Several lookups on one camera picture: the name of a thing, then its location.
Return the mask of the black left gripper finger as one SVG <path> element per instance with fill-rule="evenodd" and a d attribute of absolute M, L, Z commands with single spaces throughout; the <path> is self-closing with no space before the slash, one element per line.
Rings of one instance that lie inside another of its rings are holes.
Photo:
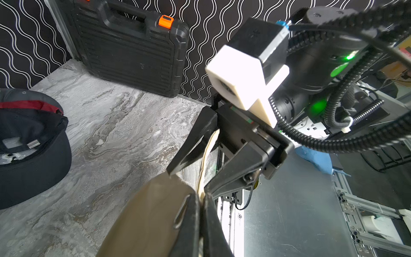
<path fill-rule="evenodd" d="M 187 195 L 173 221 L 177 237 L 169 257 L 198 257 L 200 237 L 200 203 L 196 193 Z"/>

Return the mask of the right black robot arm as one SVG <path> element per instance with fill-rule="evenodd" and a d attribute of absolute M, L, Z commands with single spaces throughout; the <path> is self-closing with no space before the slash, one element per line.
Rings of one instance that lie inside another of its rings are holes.
<path fill-rule="evenodd" d="M 249 18 L 233 39 L 206 66 L 217 95 L 202 109 L 188 138 L 167 167 L 174 175 L 193 162 L 206 162 L 210 152 L 226 146 L 232 156 L 208 184 L 184 197 L 175 219 L 179 230 L 173 254 L 184 252 L 183 240 L 193 234 L 190 249 L 198 253 L 200 238 L 209 256 L 229 256 L 231 250 L 218 223 L 214 200 L 242 189 L 252 189 L 261 175 L 272 177 L 295 143 L 324 153 L 353 153 L 389 146 L 411 134 L 411 116 L 405 114 L 371 134 L 348 140 L 323 140 L 307 136 L 279 112 L 274 92 L 291 69 L 286 59 L 304 48 L 346 34 L 372 45 L 344 75 L 325 107 L 328 126 L 348 88 L 372 65 L 379 54 L 388 54 L 404 65 L 410 59 L 393 47 L 411 22 L 409 1 L 355 12 L 320 24 L 272 23 Z"/>

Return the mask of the tan cap with logo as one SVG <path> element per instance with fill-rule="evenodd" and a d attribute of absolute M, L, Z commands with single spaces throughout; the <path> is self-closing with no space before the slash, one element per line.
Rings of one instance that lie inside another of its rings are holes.
<path fill-rule="evenodd" d="M 203 256 L 201 233 L 202 207 L 205 197 L 205 171 L 208 156 L 219 130 L 208 141 L 202 156 L 199 181 L 195 188 L 177 175 L 163 172 L 147 182 L 127 203 L 111 227 L 97 256 L 99 257 L 169 257 L 177 237 L 173 221 L 183 199 L 196 193 L 200 203 L 199 256 Z"/>

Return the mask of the dark navy cap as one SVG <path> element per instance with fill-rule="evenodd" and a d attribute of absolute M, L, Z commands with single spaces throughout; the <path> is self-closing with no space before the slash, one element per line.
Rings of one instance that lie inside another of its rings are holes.
<path fill-rule="evenodd" d="M 62 114 L 1 109 L 1 209 L 33 198 L 60 182 L 72 163 Z"/>

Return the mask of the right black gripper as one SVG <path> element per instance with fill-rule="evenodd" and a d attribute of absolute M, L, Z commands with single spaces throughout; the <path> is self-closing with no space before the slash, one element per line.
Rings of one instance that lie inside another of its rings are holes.
<path fill-rule="evenodd" d="M 203 256 L 234 257 L 213 199 L 251 187 L 261 173 L 266 179 L 272 179 L 295 146 L 279 133 L 279 129 L 271 128 L 254 114 L 236 108 L 221 95 L 215 94 L 211 108 L 201 110 L 184 144 L 167 166 L 167 173 L 175 175 L 199 160 L 217 128 L 220 129 L 220 147 L 232 158 L 204 188 Z"/>

